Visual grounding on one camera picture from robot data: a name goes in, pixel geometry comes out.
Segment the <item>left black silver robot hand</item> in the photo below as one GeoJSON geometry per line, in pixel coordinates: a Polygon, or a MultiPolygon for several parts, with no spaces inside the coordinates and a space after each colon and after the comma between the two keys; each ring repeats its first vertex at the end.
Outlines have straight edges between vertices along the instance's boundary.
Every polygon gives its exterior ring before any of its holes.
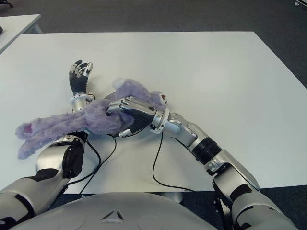
{"type": "Polygon", "coordinates": [[[93,63],[83,63],[82,60],[72,64],[69,70],[69,83],[74,95],[86,93],[88,78],[92,72],[93,63]]]}

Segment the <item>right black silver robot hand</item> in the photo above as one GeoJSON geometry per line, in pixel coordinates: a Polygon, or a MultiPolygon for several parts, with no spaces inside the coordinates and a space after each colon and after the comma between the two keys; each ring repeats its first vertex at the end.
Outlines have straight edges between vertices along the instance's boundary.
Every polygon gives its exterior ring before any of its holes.
{"type": "Polygon", "coordinates": [[[124,138],[150,125],[154,120],[157,110],[147,102],[141,101],[133,96],[127,96],[109,103],[106,114],[111,115],[114,112],[123,112],[133,118],[133,122],[130,126],[113,136],[115,138],[124,138]]]}

